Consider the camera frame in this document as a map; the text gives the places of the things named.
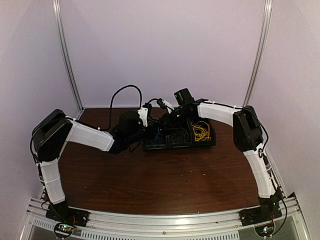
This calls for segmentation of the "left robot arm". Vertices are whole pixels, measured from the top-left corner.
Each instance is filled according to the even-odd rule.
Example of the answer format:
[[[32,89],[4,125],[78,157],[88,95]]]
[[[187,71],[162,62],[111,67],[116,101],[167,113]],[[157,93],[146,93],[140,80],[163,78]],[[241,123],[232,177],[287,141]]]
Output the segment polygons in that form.
[[[89,146],[117,155],[141,141],[148,129],[149,109],[141,107],[120,116],[118,125],[108,131],[93,127],[55,109],[31,133],[30,153],[39,169],[41,182],[53,206],[52,213],[61,222],[72,218],[61,183],[59,160],[68,142]]]

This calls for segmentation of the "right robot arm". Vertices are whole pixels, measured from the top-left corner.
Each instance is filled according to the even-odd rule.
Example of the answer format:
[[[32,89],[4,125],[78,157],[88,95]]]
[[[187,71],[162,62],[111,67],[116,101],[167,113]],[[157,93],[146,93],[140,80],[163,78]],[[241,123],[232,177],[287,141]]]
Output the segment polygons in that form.
[[[233,144],[246,157],[258,188],[260,206],[256,210],[259,220],[266,221],[280,213],[281,189],[275,179],[272,166],[265,153],[267,133],[259,121],[255,109],[250,106],[230,106],[205,98],[194,99],[187,88],[174,94],[178,107],[167,100],[159,100],[158,105],[167,110],[164,122],[178,124],[188,118],[200,117],[227,124],[233,129]]]

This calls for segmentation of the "black three-compartment bin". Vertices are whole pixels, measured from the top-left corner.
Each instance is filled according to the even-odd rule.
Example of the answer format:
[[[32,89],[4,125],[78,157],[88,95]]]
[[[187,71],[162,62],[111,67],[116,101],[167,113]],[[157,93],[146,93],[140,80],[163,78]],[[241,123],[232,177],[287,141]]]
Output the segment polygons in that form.
[[[216,144],[216,131],[208,119],[192,117],[176,125],[165,125],[148,130],[142,142],[144,151],[180,148],[211,147]]]

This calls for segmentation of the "aluminium front rail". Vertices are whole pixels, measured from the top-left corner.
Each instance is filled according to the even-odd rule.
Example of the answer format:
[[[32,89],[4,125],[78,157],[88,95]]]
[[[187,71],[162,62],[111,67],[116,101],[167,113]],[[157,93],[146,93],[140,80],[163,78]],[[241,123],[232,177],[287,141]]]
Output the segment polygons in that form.
[[[54,234],[57,221],[46,218],[48,203],[31,198],[18,240],[61,240]],[[244,226],[239,212],[242,209],[212,213],[180,215],[121,214],[87,210],[86,226],[76,226],[66,240],[311,240],[298,200],[285,199],[280,203],[283,216],[264,223]],[[274,223],[271,238],[258,235],[262,225]]]

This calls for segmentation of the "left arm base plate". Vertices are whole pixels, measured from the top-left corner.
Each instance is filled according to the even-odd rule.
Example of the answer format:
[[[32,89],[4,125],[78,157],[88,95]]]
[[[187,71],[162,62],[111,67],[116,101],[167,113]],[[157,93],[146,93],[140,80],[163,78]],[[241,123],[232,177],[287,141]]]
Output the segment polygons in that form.
[[[75,208],[56,208],[49,206],[45,217],[72,226],[86,227],[89,212]]]

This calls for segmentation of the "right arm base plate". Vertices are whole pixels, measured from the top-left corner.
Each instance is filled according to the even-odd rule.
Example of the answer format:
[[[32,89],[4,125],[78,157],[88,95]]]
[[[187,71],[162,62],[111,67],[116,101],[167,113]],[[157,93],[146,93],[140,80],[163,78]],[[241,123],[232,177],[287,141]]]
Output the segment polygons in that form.
[[[282,211],[278,204],[266,203],[254,208],[246,208],[239,212],[239,219],[242,226],[256,225],[271,221],[274,218],[280,218]]]

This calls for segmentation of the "aluminium right corner post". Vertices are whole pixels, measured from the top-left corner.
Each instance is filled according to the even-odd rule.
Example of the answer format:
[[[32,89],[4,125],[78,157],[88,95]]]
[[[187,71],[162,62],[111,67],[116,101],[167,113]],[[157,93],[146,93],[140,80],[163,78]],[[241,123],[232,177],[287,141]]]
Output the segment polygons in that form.
[[[263,53],[264,53],[266,42],[268,39],[268,34],[269,34],[269,29],[270,29],[270,24],[272,19],[272,10],[273,10],[273,1],[265,0],[257,50],[254,58],[250,79],[249,79],[249,84],[248,84],[245,98],[242,104],[243,106],[246,106],[249,104],[250,99],[253,95],[255,83],[257,81],[260,66],[262,64]]]

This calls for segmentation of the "aluminium corner post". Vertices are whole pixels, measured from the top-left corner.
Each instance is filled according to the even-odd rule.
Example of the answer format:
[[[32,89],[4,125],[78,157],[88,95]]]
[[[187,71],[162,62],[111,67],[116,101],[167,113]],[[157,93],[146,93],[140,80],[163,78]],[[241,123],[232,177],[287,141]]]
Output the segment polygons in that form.
[[[53,0],[52,1],[52,7],[53,7],[53,14],[56,22],[56,28],[57,28],[57,35],[59,39],[59,44],[61,48],[61,54],[62,59],[64,62],[64,67],[66,70],[67,78],[70,84],[71,92],[73,95],[73,98],[75,100],[77,109],[81,112],[84,110],[80,93],[75,81],[74,72],[71,64],[70,54],[68,50],[67,45],[67,39],[66,34],[64,30],[64,24],[63,24],[63,17],[62,17],[62,11],[61,11],[61,1],[60,0]]]
[[[273,1],[265,0],[257,50],[254,58],[250,79],[249,79],[249,84],[248,84],[245,98],[242,104],[243,106],[246,106],[249,104],[250,99],[253,95],[255,83],[257,81],[260,66],[262,64],[263,53],[264,53],[266,42],[268,39],[268,34],[269,34],[269,29],[270,29],[270,24],[272,19],[272,10],[273,10]]]

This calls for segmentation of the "aluminium left corner post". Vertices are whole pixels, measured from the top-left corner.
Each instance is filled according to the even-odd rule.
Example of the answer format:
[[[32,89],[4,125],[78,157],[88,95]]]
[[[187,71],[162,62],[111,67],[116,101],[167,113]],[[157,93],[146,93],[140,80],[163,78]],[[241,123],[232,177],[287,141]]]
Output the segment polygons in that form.
[[[74,72],[71,64],[70,54],[68,50],[67,45],[67,39],[66,34],[64,30],[64,24],[63,24],[63,17],[62,17],[62,11],[61,11],[61,1],[60,0],[53,0],[52,1],[52,7],[53,7],[53,14],[56,22],[56,28],[57,28],[57,35],[59,39],[59,44],[61,48],[61,54],[62,59],[64,62],[64,67],[66,70],[67,78],[70,84],[71,92],[73,95],[73,98],[75,100],[77,109],[81,112],[84,110],[80,93],[75,81]]]

